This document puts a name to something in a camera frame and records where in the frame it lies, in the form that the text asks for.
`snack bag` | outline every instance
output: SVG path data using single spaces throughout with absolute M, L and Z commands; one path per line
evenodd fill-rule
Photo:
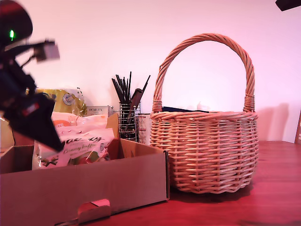
M 32 169 L 49 169 L 109 160 L 107 147 L 114 139 L 112 129 L 97 124 L 56 128 L 64 148 L 61 152 L 35 141 Z
M 96 125 L 99 128 L 105 128 L 108 121 L 106 115 L 92 115 L 88 117 L 80 117 L 71 113 L 52 112 L 52 122 L 56 128 L 62 126 L 78 126 L 78 125 Z
M 36 92 L 45 93 L 55 100 L 54 112 L 73 113 L 80 116 L 87 114 L 87 105 L 82 98 L 77 98 L 73 93 L 63 89 L 37 89 Z

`wicker basket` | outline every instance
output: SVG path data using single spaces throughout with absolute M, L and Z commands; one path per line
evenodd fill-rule
M 173 59 L 201 41 L 229 46 L 244 62 L 246 96 L 242 112 L 162 112 L 162 85 Z M 254 68 L 248 53 L 232 39 L 213 33 L 179 44 L 159 68 L 153 101 L 152 146 L 169 153 L 171 184 L 180 191 L 235 192 L 251 181 L 258 161 L 257 113 L 254 111 Z

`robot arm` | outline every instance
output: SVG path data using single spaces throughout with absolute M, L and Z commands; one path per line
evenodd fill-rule
M 31 33 L 26 11 L 12 0 L 0 0 L 0 110 L 13 130 L 60 151 L 63 146 L 51 121 L 55 102 L 35 93 L 34 79 L 16 62 L 16 56 L 29 49 L 38 61 L 49 55 L 57 58 L 57 47 L 54 41 L 11 47 Z

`red table surface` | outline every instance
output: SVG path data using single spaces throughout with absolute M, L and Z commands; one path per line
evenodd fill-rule
M 261 142 L 250 185 L 236 193 L 171 191 L 170 200 L 86 223 L 85 226 L 301 226 L 301 145 Z

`yellow package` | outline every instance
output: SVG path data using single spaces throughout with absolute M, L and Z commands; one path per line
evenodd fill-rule
M 85 102 L 63 89 L 37 89 L 36 92 L 46 93 L 49 98 L 55 100 L 54 112 L 72 113 L 79 116 L 87 114 Z

